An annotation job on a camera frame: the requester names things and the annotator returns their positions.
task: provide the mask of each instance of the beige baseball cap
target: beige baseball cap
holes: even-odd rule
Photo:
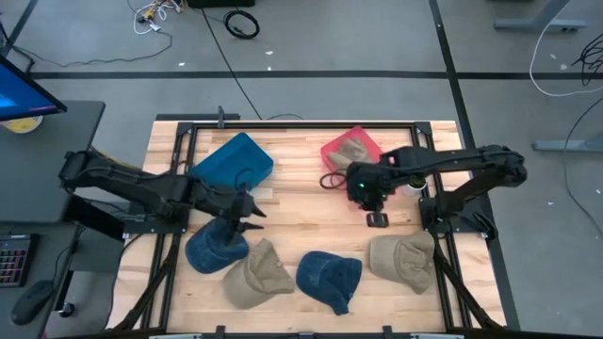
[[[370,241],[370,270],[378,277],[410,285],[421,294],[432,285],[433,236],[382,235]]]
[[[226,273],[223,286],[226,298],[243,310],[295,290],[295,283],[267,239],[260,240],[247,258]]]

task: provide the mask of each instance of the keyboard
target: keyboard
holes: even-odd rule
[[[0,287],[20,287],[25,284],[37,234],[0,235]]]

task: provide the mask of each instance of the black desk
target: black desk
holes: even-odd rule
[[[10,321],[10,311],[14,302],[32,284],[38,280],[52,279],[57,256],[73,240],[77,229],[71,223],[57,222],[61,220],[69,202],[69,195],[58,187],[57,176],[66,152],[86,150],[90,146],[105,104],[65,102],[65,105],[68,107],[67,113],[44,117],[42,125],[30,134],[13,135],[10,131],[0,130],[0,150],[5,162],[10,164],[14,160],[13,165],[0,167],[0,200],[3,202],[0,204],[0,233],[5,234],[13,228],[13,234],[41,236],[27,284],[20,288],[0,288],[0,328],[3,338],[41,337],[54,300],[50,300],[38,316],[25,326],[14,325]],[[67,253],[61,256],[57,265],[58,280],[64,277],[66,265],[70,262]]]
[[[68,102],[66,113],[46,116],[38,129],[18,135],[0,129],[0,220],[60,221],[69,194],[58,173],[68,151],[87,150],[105,110],[101,102]]]

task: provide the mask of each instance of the blue baseball cap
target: blue baseball cap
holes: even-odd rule
[[[241,234],[235,234],[227,245],[228,220],[215,218],[192,236],[186,245],[188,263],[200,273],[217,272],[249,253],[249,245]]]
[[[314,250],[301,259],[296,283],[303,293],[331,306],[336,315],[345,315],[361,275],[360,260]]]

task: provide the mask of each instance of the blue plastic bin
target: blue plastic bin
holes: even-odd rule
[[[211,185],[252,189],[272,173],[273,167],[274,161],[247,134],[239,133],[190,173]]]

